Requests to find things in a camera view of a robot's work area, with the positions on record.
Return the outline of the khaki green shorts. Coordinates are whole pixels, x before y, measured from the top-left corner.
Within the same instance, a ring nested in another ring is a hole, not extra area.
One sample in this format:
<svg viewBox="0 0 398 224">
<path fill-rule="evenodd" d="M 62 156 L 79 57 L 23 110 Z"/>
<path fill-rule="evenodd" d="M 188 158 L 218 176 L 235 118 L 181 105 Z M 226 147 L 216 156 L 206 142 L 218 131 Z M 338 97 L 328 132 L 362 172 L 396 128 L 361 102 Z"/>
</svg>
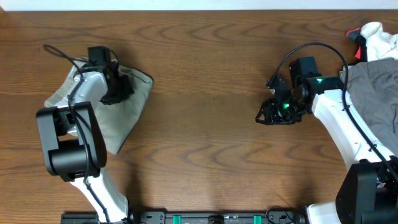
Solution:
<svg viewBox="0 0 398 224">
<path fill-rule="evenodd" d="M 106 149 L 112 154 L 119 152 L 137 123 L 153 86 L 151 77 L 135 68 L 121 65 L 118 70 L 121 76 L 128 76 L 134 93 L 119 103 L 104 105 L 99 102 L 94 107 Z"/>
</svg>

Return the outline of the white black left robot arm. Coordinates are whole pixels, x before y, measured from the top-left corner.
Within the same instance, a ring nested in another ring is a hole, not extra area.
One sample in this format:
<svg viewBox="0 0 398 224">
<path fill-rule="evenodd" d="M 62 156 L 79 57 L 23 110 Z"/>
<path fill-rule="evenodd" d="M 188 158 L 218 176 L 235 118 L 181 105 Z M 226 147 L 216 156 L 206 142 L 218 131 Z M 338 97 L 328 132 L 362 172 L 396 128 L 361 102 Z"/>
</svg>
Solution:
<svg viewBox="0 0 398 224">
<path fill-rule="evenodd" d="M 142 109 L 137 71 L 78 62 L 36 114 L 47 171 L 78 188 L 92 204 L 93 223 L 133 223 L 129 200 L 113 182 L 107 153 L 116 154 Z"/>
</svg>

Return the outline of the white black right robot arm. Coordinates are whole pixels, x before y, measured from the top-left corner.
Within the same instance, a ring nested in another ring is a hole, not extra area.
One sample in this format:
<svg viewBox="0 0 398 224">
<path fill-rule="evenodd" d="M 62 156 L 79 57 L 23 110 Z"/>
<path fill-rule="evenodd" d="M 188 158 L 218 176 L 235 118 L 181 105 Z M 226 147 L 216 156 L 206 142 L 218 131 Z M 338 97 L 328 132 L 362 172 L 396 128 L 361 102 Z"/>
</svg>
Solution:
<svg viewBox="0 0 398 224">
<path fill-rule="evenodd" d="M 319 73 L 313 57 L 289 65 L 292 84 L 269 84 L 256 122 L 289 125 L 313 114 L 336 144 L 348 173 L 331 202 L 315 203 L 295 223 L 397 223 L 397 158 L 364 122 L 338 77 Z"/>
</svg>

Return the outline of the grey trousers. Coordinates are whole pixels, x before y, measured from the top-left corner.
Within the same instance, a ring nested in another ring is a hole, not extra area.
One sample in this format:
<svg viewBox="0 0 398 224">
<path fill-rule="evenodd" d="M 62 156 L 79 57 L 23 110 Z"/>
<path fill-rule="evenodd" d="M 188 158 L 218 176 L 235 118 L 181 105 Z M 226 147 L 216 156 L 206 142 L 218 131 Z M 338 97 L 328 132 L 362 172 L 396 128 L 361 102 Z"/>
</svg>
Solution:
<svg viewBox="0 0 398 224">
<path fill-rule="evenodd" d="M 347 92 L 376 139 L 397 155 L 397 60 L 360 62 L 348 69 Z"/>
</svg>

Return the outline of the red black garment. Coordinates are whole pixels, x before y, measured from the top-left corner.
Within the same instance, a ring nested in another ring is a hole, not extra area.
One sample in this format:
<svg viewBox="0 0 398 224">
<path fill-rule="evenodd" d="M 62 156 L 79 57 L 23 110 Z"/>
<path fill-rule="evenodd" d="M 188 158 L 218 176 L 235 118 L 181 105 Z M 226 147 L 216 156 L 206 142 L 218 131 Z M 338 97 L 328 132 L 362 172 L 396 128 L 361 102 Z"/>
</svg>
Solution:
<svg viewBox="0 0 398 224">
<path fill-rule="evenodd" d="M 361 62 L 368 61 L 367 55 L 367 47 L 366 47 L 366 38 L 361 35 L 361 29 L 353 29 L 349 30 L 346 33 L 346 37 L 350 40 L 353 40 L 355 43 L 358 44 L 357 52 L 355 53 L 355 57 L 359 59 Z"/>
</svg>

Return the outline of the white cloth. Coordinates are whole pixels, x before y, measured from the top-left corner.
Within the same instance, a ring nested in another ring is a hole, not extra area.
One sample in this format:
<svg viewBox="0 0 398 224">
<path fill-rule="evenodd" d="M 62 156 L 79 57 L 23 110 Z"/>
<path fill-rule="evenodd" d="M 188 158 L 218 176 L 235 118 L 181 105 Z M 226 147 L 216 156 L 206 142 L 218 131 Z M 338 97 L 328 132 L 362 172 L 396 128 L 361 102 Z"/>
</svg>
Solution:
<svg viewBox="0 0 398 224">
<path fill-rule="evenodd" d="M 366 39 L 368 62 L 385 58 L 397 60 L 397 34 L 384 32 L 380 22 L 365 24 L 360 34 Z"/>
</svg>

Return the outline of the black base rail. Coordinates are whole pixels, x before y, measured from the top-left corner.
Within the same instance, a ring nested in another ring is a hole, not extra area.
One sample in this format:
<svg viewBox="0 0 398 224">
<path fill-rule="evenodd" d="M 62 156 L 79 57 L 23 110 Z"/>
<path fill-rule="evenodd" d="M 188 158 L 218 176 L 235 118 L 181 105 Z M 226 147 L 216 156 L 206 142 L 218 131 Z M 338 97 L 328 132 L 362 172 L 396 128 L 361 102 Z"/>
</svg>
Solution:
<svg viewBox="0 0 398 224">
<path fill-rule="evenodd" d="M 121 223 L 141 224 L 306 224 L 305 215 L 272 209 L 260 213 L 168 213 L 142 212 L 130 215 Z"/>
</svg>

